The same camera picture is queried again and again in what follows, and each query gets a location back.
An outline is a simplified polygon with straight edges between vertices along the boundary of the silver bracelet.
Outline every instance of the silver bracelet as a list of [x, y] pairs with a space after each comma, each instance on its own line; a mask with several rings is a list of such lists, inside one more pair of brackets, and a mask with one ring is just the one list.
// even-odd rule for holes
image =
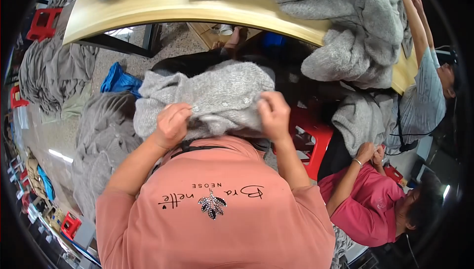
[[356, 158], [352, 158], [352, 160], [353, 160], [353, 161], [356, 161], [357, 163], [359, 163], [360, 168], [362, 169], [362, 163], [361, 163], [359, 160], [357, 160]]

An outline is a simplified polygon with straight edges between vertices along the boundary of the pink t-shirt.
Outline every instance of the pink t-shirt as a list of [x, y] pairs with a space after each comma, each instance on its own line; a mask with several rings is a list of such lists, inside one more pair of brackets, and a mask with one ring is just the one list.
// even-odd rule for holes
[[230, 149], [171, 160], [169, 153], [137, 200], [121, 192], [98, 198], [104, 268], [330, 267], [335, 236], [319, 187], [292, 191], [260, 152], [236, 137], [191, 145]]
[[[323, 178], [317, 185], [324, 202], [328, 202], [333, 189], [347, 171]], [[351, 195], [331, 216], [331, 221], [355, 242], [376, 247], [395, 242], [395, 202], [405, 197], [403, 190], [389, 177], [365, 163], [359, 171]]]

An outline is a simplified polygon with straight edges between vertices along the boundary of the gray fuzzy cardigan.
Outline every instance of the gray fuzzy cardigan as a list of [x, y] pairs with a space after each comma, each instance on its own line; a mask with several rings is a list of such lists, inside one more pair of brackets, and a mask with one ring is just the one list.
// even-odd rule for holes
[[225, 133], [259, 137], [262, 122], [257, 100], [260, 92], [275, 88], [268, 72], [254, 63], [234, 60], [192, 78], [181, 73], [147, 71], [138, 90], [142, 98], [136, 102], [135, 131], [147, 138], [156, 129], [157, 115], [167, 104], [186, 102], [193, 106], [193, 115], [184, 140]]

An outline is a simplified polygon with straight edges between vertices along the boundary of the rhinestone leaf brooch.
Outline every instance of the rhinestone leaf brooch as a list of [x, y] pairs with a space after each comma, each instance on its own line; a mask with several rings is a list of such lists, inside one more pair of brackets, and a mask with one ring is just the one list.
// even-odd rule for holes
[[211, 189], [209, 189], [209, 192], [209, 197], [199, 199], [198, 204], [202, 205], [201, 211], [203, 213], [207, 212], [208, 216], [215, 220], [218, 214], [224, 214], [222, 207], [226, 207], [227, 203], [224, 199], [214, 196]]

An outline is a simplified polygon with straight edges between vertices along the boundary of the hand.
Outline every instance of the hand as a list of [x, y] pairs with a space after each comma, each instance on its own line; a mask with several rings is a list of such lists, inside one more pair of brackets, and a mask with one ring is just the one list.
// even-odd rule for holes
[[262, 92], [258, 111], [262, 116], [264, 133], [274, 142], [290, 137], [290, 107], [280, 92]]
[[383, 154], [383, 147], [382, 145], [379, 145], [374, 155], [372, 156], [372, 165], [382, 165]]
[[373, 142], [364, 142], [360, 147], [359, 151], [357, 152], [357, 156], [355, 157], [359, 162], [364, 165], [366, 162], [372, 158], [375, 152], [375, 147]]
[[421, 0], [412, 0], [412, 2], [418, 13], [423, 12], [423, 3], [421, 2]]
[[174, 147], [186, 136], [188, 118], [191, 114], [191, 106], [187, 103], [165, 106], [157, 116], [157, 129], [149, 138], [165, 150]]

